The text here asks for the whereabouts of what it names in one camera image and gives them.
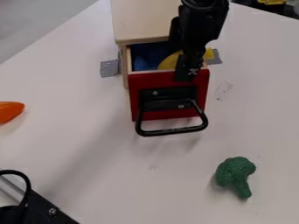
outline yellow object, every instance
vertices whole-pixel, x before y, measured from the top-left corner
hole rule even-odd
[[[273,4],[285,4],[287,0],[257,0],[260,4],[273,5]]]
[[[204,60],[213,60],[215,58],[214,52],[212,51],[212,48],[209,47],[205,51]]]
[[[183,51],[174,52],[172,55],[164,59],[158,66],[158,70],[170,70],[175,69],[177,65],[177,59],[180,54],[183,54]],[[207,48],[204,55],[204,60],[213,60],[215,58],[212,48]]]

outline drawer handle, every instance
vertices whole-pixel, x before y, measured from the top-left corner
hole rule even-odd
[[[137,134],[142,137],[158,137],[158,136],[183,134],[183,133],[204,130],[209,124],[209,121],[205,115],[205,112],[198,106],[198,104],[194,100],[187,99],[187,101],[198,112],[198,116],[202,120],[202,123],[200,125],[191,126],[191,127],[183,127],[183,128],[179,128],[179,129],[143,130],[141,126],[142,126],[142,121],[143,121],[144,106],[142,105],[140,107],[140,110],[138,112],[138,116],[136,119],[135,129],[136,129]]]

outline green broccoli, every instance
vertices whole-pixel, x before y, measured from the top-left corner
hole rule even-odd
[[[230,157],[216,171],[218,186],[232,186],[242,199],[251,197],[247,177],[255,172],[255,165],[245,157]]]

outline white table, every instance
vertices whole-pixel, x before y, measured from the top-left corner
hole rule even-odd
[[[84,224],[297,223],[298,39],[298,21],[231,4],[209,128],[142,138],[121,78],[99,75],[117,55],[100,0],[0,66],[0,101],[27,107],[0,127],[0,165]],[[246,203],[212,183],[235,156],[257,165]]]

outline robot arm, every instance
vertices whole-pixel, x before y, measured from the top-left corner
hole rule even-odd
[[[170,51],[183,50],[175,81],[192,81],[202,67],[205,46],[217,39],[228,12],[227,0],[182,0],[171,21]]]

